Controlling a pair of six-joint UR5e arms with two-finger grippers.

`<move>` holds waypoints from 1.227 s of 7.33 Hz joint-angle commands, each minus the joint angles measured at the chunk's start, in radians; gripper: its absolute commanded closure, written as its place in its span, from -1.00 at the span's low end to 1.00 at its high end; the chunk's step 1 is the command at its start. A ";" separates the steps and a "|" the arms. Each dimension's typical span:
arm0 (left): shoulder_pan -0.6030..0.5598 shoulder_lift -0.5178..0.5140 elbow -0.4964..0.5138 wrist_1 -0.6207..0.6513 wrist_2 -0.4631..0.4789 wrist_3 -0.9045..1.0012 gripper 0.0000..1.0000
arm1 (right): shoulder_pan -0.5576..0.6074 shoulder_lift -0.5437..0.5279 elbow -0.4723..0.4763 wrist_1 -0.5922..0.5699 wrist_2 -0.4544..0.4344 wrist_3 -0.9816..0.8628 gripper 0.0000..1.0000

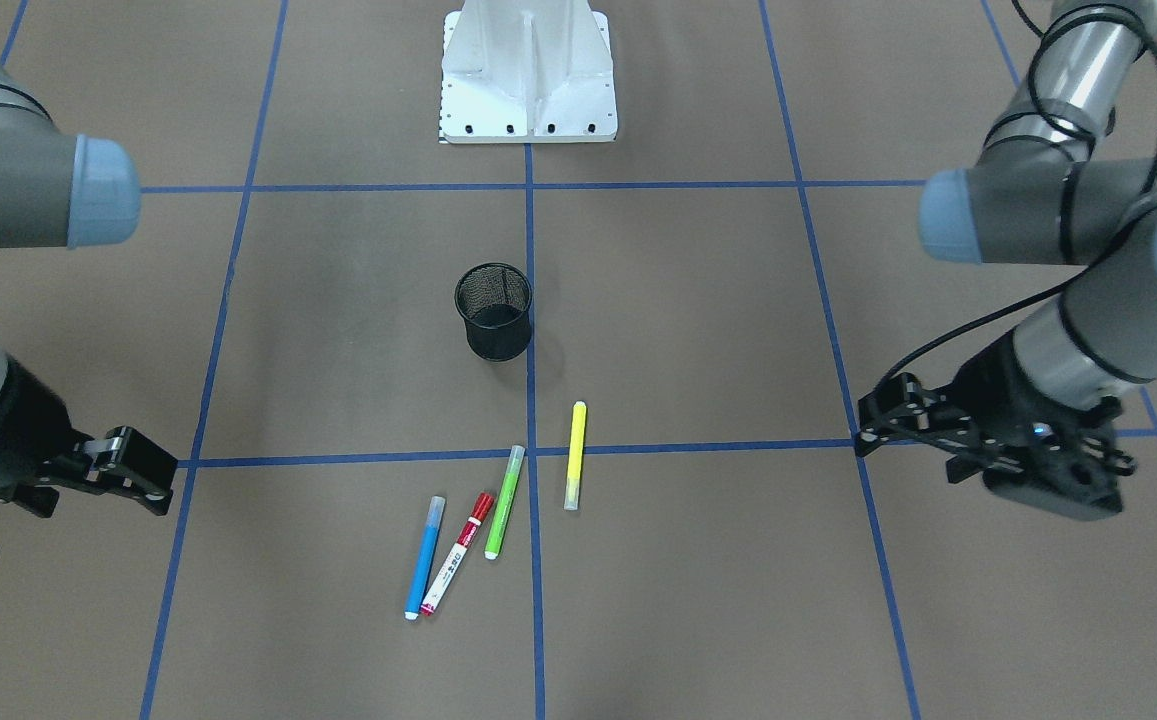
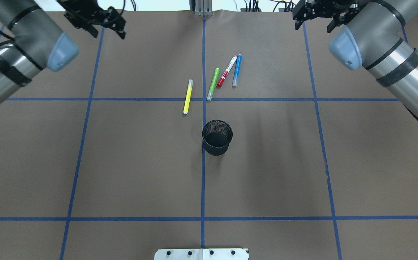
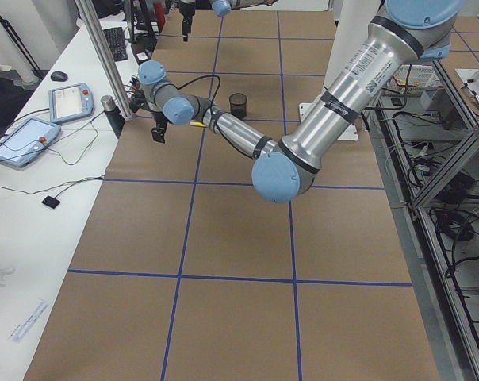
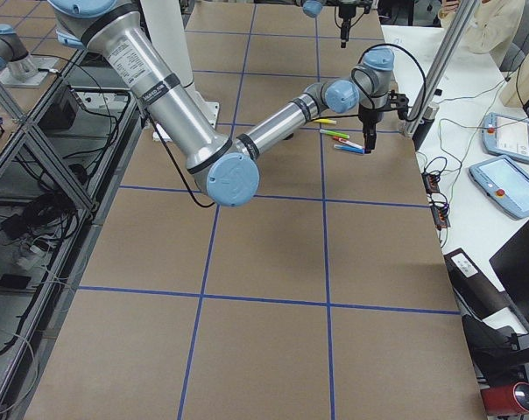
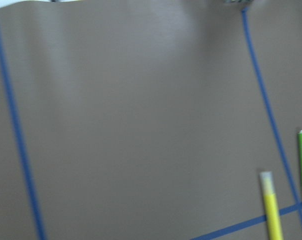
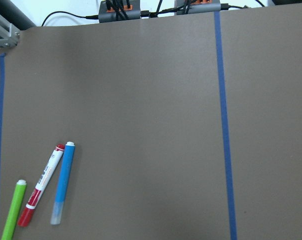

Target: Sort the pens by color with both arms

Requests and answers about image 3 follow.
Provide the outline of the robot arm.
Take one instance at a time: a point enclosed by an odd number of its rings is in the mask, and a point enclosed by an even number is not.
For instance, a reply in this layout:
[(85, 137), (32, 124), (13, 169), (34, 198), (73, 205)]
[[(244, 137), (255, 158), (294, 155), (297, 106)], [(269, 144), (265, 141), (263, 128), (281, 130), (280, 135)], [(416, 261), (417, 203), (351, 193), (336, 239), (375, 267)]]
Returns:
[(153, 115), (173, 125), (199, 121), (253, 159), (253, 185), (268, 202), (305, 193), (322, 168), (324, 153), (404, 64), (439, 60), (450, 50), (450, 31), (463, 1), (387, 1), (368, 24), (363, 44), (338, 78), (308, 108), (290, 135), (273, 140), (221, 109), (214, 101), (183, 94), (156, 60), (142, 63), (138, 78)]
[[(224, 17), (232, 10), (250, 8), (254, 6), (272, 6), (277, 0), (212, 0), (206, 1), (210, 9), (218, 16)], [(193, 17), (199, 4), (194, 0), (177, 1), (179, 13), (182, 15), (182, 39), (187, 42), (192, 32)]]

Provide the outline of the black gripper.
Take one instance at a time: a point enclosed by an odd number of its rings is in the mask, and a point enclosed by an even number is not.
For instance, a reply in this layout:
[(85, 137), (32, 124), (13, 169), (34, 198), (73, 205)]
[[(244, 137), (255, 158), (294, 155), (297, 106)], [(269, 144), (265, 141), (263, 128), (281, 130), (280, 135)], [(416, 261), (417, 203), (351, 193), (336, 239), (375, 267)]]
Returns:
[(193, 18), (195, 15), (195, 0), (179, 0), (179, 13), (182, 15), (182, 39), (184, 42), (189, 40), (189, 35), (192, 32)]
[(161, 111), (151, 111), (155, 126), (151, 129), (151, 136), (154, 142), (165, 144), (168, 119)]

